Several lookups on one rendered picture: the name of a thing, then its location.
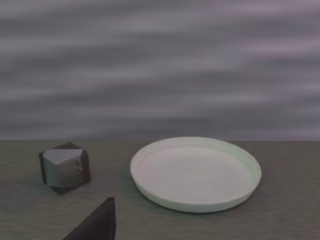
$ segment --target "gray tabletop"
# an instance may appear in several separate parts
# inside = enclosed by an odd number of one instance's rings
[[[320,142],[242,141],[262,180],[244,204],[189,214],[142,196],[131,157],[150,141],[74,141],[88,151],[92,181],[65,195],[43,185],[38,153],[65,141],[0,141],[0,239],[59,240],[115,197],[116,240],[301,240],[320,238]]]

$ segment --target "plate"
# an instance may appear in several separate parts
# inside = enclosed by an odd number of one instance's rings
[[[233,208],[257,188],[255,158],[231,143],[206,137],[175,137],[139,150],[130,162],[139,191],[165,208],[209,213]]]

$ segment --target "gray wall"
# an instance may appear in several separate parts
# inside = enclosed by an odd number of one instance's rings
[[[319,13],[319,0],[0,0],[0,138],[320,140]]]

